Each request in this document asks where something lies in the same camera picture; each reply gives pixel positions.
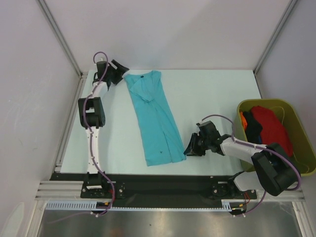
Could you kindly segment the turquoise t shirt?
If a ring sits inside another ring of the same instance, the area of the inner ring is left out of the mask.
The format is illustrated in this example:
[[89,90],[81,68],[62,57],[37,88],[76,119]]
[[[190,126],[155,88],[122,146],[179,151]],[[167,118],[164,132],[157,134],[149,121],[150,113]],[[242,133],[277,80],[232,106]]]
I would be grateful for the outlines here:
[[137,116],[147,166],[186,160],[160,71],[124,77]]

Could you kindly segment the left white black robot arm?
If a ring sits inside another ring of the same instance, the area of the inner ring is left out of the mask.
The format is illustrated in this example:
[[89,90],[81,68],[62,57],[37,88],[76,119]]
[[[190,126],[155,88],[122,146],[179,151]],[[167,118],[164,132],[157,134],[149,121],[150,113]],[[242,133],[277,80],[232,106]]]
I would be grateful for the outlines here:
[[104,177],[99,164],[99,132],[106,124],[102,98],[112,85],[117,85],[129,68],[116,60],[96,63],[92,90],[85,98],[78,99],[79,120],[86,131],[88,142],[88,167],[83,181],[83,191],[92,191],[102,198],[108,194],[109,181]]

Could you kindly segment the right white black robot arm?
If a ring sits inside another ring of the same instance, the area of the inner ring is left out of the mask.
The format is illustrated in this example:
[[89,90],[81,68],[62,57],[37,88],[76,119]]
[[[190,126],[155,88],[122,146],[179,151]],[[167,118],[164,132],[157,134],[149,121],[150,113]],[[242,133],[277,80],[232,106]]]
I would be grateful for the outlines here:
[[248,190],[263,190],[272,196],[284,191],[295,191],[301,186],[301,174],[289,160],[278,143],[257,145],[224,134],[221,135],[213,122],[198,123],[198,132],[193,133],[186,156],[204,156],[206,151],[238,158],[253,166],[254,171],[240,172],[232,177],[228,193],[233,198],[241,197]]

